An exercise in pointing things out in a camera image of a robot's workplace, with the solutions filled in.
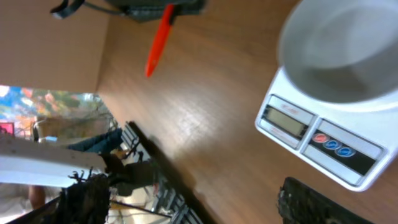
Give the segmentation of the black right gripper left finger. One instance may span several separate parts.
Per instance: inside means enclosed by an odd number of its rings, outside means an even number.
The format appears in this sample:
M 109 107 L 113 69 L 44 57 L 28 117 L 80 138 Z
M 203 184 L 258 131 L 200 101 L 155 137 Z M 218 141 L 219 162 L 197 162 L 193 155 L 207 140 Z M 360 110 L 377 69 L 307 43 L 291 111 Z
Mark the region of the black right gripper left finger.
M 58 197 L 9 223 L 104 224 L 111 195 L 108 176 L 74 171 L 69 178 L 75 183 L 62 189 Z

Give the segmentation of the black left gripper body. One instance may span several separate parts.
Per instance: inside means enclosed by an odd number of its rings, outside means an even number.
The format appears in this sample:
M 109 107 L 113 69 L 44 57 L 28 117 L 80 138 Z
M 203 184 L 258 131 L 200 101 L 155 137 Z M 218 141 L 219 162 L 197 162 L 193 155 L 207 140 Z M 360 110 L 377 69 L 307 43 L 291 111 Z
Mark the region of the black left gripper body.
M 136 22 L 160 19 L 168 4 L 174 4 L 178 16 L 198 15 L 206 6 L 206 0 L 105 0 Z

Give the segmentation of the red plastic scoop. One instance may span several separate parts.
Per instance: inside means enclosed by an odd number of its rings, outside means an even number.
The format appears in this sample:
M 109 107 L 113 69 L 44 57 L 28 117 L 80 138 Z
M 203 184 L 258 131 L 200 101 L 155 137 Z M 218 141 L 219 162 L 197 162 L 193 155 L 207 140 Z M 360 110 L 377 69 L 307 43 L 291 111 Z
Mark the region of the red plastic scoop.
M 162 55 L 163 49 L 165 47 L 166 41 L 168 39 L 170 30 L 171 30 L 171 19 L 174 14 L 175 5 L 168 4 L 164 10 L 160 26 L 156 32 L 154 37 L 154 41 L 152 43 L 152 47 L 149 52 L 149 56 L 146 62 L 146 77 L 149 78 L 152 76 L 159 60 Z

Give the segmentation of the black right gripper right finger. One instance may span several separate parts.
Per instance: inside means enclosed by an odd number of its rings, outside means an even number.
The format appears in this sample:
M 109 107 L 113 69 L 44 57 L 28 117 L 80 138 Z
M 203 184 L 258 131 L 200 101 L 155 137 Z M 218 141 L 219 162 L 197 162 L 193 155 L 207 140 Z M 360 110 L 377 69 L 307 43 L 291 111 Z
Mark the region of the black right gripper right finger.
M 277 207 L 283 224 L 372 224 L 293 177 L 285 178 Z

